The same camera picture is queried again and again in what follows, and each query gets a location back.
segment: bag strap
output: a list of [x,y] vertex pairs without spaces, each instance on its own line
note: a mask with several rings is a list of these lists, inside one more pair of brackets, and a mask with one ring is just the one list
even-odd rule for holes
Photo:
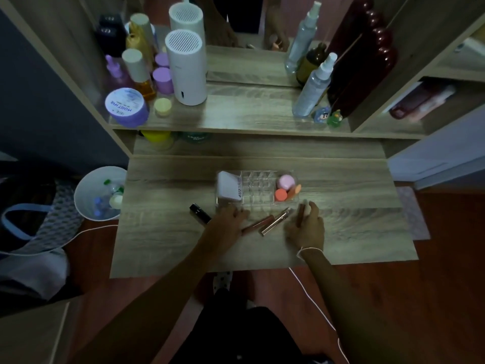
[[46,206],[44,204],[33,204],[33,203],[19,203],[15,204],[14,206],[8,207],[2,213],[2,225],[10,231],[11,234],[16,236],[21,240],[30,240],[33,236],[30,236],[15,226],[12,222],[10,222],[6,214],[11,211],[37,211],[37,212],[50,212],[52,210],[52,206]]

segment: small yellow lid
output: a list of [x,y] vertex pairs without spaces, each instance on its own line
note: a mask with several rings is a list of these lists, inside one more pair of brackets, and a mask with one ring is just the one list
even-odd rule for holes
[[140,130],[143,136],[152,143],[159,143],[170,138],[171,131]]
[[153,104],[155,113],[160,116],[166,116],[170,113],[172,109],[172,103],[168,98],[158,98]]

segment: floor mat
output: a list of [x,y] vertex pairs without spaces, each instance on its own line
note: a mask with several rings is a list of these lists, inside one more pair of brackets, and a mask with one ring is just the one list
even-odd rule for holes
[[413,240],[430,239],[428,226],[424,220],[420,205],[416,200],[413,188],[410,186],[398,186],[396,190],[403,204],[404,217],[406,218]]

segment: white bracelet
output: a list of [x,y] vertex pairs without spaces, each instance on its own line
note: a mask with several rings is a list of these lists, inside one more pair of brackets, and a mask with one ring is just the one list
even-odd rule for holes
[[317,247],[312,247],[312,246],[309,246],[309,247],[306,247],[306,248],[304,248],[304,247],[303,247],[303,248],[301,248],[301,249],[298,251],[298,253],[296,253],[296,256],[297,256],[297,257],[299,257],[299,258],[300,258],[302,261],[304,261],[304,259],[303,259],[302,257],[300,257],[300,253],[301,253],[302,251],[306,251],[307,249],[316,249],[316,250],[318,250],[318,251],[321,251],[321,252],[322,252],[322,254],[324,253],[324,251],[323,251],[323,250],[321,250],[321,249],[319,249],[319,248],[317,248]]

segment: clear acrylic organizer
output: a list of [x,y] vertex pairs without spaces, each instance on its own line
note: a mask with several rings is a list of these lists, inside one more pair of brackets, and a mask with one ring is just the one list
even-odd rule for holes
[[[241,202],[231,202],[238,208],[247,209],[252,214],[273,214],[279,213],[287,207],[294,210],[298,208],[298,194],[288,201],[278,202],[275,200],[276,181],[280,176],[291,175],[295,179],[295,183],[299,184],[298,177],[296,177],[294,171],[251,170],[227,172],[241,177],[242,200]],[[216,190],[216,207],[224,205],[226,205],[226,202],[217,199]]]

